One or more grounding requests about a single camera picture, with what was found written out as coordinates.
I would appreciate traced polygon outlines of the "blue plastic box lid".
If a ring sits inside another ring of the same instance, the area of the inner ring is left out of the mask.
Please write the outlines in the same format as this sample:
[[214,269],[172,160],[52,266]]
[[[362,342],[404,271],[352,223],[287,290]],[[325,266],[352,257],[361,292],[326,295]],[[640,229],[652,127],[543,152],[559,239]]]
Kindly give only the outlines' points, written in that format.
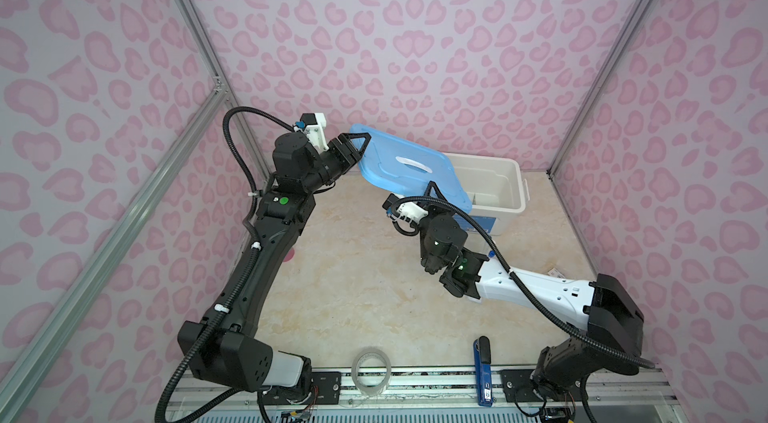
[[358,167],[372,185],[402,196],[425,195],[429,182],[435,182],[443,196],[464,212],[472,202],[464,191],[455,168],[443,153],[356,123],[351,133],[369,133]]

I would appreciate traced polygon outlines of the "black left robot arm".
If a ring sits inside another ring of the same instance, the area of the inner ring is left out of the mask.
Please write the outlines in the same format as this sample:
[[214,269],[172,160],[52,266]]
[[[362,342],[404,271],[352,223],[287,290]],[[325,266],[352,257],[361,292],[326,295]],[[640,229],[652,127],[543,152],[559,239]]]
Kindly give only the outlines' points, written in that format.
[[255,334],[268,292],[316,206],[316,194],[361,161],[371,136],[341,133],[326,141],[318,113],[305,113],[293,124],[277,123],[284,132],[275,141],[275,168],[265,187],[252,196],[243,219],[248,246],[201,320],[187,321],[179,331],[184,356],[161,393],[157,422],[166,421],[171,397],[186,372],[225,388],[185,416],[187,422],[239,392],[262,397],[275,389],[298,402],[313,394],[310,359],[277,351]]

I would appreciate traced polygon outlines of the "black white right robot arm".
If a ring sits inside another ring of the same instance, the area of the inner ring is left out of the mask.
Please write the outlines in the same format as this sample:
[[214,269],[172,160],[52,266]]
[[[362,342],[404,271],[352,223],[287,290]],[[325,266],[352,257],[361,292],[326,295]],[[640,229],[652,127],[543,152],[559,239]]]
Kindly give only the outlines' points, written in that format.
[[624,286],[598,274],[572,280],[512,267],[479,222],[448,202],[435,183],[419,196],[391,194],[383,208],[395,229],[420,241],[420,263],[456,298],[530,307],[567,338],[545,347],[525,390],[541,402],[565,397],[599,370],[634,376],[654,363],[642,355],[645,317]]

